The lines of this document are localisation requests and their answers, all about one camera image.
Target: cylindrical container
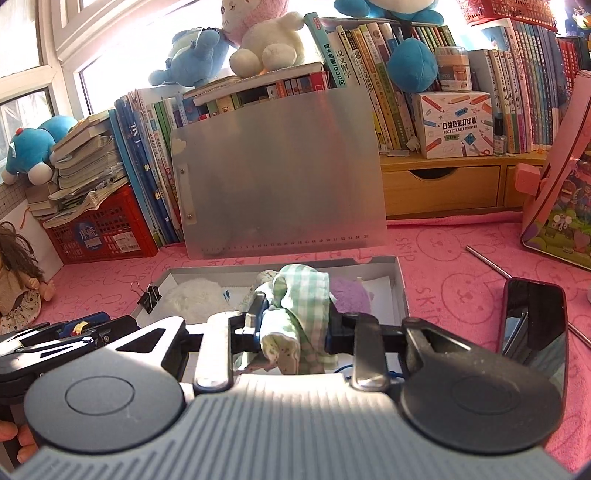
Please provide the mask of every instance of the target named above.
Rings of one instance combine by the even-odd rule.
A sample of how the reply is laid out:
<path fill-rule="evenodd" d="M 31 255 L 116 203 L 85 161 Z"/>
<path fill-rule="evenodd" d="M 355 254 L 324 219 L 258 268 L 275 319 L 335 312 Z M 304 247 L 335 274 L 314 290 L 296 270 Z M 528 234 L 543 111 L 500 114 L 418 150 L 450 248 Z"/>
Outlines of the cylindrical container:
<path fill-rule="evenodd" d="M 471 92 L 470 61 L 463 47 L 437 47 L 439 82 L 444 92 Z"/>

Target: smartphone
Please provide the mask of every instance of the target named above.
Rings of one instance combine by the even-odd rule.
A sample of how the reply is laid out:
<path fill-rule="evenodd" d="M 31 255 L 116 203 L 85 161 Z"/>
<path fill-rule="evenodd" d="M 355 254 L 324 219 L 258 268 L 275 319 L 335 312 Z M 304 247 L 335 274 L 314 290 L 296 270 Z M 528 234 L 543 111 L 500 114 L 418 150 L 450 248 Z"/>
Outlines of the smartphone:
<path fill-rule="evenodd" d="M 566 393 L 567 312 L 564 290 L 552 283 L 510 278 L 497 351 L 548 378 Z"/>

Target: black circular pad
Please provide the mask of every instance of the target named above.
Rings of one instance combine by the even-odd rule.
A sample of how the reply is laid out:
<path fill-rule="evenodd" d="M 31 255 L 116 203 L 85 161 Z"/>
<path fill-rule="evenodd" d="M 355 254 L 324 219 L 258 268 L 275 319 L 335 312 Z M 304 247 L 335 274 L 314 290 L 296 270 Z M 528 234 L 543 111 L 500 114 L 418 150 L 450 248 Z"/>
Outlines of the black circular pad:
<path fill-rule="evenodd" d="M 94 454 L 148 442 L 167 430 L 184 406 L 170 374 L 108 348 L 43 375 L 24 401 L 38 443 Z"/>
<path fill-rule="evenodd" d="M 424 360 L 402 387 L 400 405 L 438 443 L 504 455 L 540 445 L 560 424 L 560 394 L 523 365 L 477 347 L 432 352 Z"/>

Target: pocket label printer box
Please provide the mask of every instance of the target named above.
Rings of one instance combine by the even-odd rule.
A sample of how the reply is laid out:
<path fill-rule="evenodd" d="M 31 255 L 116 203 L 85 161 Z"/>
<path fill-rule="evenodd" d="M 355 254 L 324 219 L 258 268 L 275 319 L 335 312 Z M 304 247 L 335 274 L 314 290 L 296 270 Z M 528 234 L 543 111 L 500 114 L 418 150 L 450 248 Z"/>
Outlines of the pocket label printer box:
<path fill-rule="evenodd" d="M 492 155 L 491 96 L 485 92 L 425 92 L 413 96 L 425 158 Z"/>

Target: white fluffy fabric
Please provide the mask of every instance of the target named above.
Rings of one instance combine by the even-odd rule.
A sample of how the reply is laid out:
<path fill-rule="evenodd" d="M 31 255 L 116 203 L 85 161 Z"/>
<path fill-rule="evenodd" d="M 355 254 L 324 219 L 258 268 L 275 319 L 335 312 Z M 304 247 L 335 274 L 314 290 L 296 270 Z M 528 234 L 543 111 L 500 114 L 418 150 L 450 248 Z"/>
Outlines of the white fluffy fabric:
<path fill-rule="evenodd" d="M 181 316 L 188 325 L 205 323 L 211 315 L 230 310 L 221 286 L 206 278 L 177 285 L 163 295 L 161 302 L 166 314 Z"/>

